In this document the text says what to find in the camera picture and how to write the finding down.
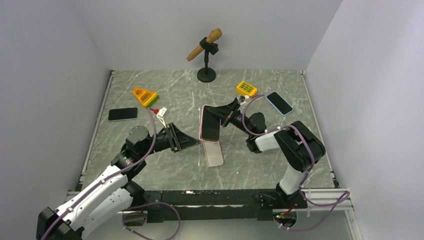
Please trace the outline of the beige phone case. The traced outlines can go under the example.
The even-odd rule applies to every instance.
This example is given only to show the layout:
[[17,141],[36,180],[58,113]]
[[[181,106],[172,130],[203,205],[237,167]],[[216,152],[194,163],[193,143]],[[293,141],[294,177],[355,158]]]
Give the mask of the beige phone case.
[[208,167],[218,167],[224,164],[221,144],[219,141],[204,141],[203,147],[205,151],[206,165]]

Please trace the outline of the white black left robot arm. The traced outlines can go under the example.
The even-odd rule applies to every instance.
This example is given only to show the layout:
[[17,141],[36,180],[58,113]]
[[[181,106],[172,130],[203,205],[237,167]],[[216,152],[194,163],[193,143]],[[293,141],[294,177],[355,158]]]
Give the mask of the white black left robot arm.
[[200,143],[173,123],[153,134],[145,126],[133,127],[121,151],[96,180],[59,207],[40,212],[36,239],[84,240],[116,213],[139,209],[145,191],[132,179],[147,165],[145,159],[163,150],[176,153]]

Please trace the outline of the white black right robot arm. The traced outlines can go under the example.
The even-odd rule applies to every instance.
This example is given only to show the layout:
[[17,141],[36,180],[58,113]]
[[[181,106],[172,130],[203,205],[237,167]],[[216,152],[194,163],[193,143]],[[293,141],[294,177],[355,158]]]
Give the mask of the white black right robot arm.
[[309,173],[326,154],[324,144],[301,121],[268,130],[265,115],[255,112],[246,116],[241,102],[235,98],[221,106],[204,105],[201,110],[199,137],[205,141],[218,142],[220,129],[229,124],[248,135],[246,145],[256,154],[280,149],[288,162],[287,170],[276,185],[276,203],[288,208],[295,202],[296,195]]

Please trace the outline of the yellow toy brick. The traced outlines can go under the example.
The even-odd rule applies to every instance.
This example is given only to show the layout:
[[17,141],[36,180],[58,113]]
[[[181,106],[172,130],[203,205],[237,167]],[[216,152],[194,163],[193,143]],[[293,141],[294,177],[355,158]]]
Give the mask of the yellow toy brick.
[[251,99],[256,96],[258,93],[258,89],[253,85],[247,83],[242,80],[235,88],[235,91],[246,99]]

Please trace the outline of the black microphone stand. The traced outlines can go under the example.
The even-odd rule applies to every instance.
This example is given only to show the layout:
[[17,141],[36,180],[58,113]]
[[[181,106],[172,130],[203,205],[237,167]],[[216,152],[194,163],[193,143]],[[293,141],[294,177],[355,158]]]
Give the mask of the black microphone stand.
[[210,83],[214,81],[217,77],[216,72],[214,69],[209,67],[209,53],[208,51],[204,50],[204,67],[199,69],[196,76],[197,79],[202,83]]

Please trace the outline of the orange green toy block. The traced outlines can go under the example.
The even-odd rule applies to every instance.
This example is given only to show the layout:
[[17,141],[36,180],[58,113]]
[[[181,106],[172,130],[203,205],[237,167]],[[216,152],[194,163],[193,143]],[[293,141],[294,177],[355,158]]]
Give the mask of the orange green toy block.
[[151,107],[159,99],[156,92],[140,87],[135,87],[132,93],[145,109]]

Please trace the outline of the wooden microphone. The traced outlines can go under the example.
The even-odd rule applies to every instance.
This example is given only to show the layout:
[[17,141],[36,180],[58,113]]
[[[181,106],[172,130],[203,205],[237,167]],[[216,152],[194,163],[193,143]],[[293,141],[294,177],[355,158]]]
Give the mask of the wooden microphone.
[[219,47],[215,41],[219,40],[222,34],[223,33],[220,28],[212,30],[207,37],[204,37],[199,42],[199,45],[186,57],[186,60],[190,62],[203,51],[207,51],[212,55],[216,54],[219,51]]

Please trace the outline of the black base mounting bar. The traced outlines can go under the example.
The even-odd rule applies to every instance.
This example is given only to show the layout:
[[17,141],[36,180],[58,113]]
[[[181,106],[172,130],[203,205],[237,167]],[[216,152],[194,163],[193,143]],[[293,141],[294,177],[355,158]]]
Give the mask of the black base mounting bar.
[[143,209],[148,223],[165,221],[256,219],[305,210],[307,202],[295,193],[284,196],[273,188],[227,190],[142,190],[131,206]]

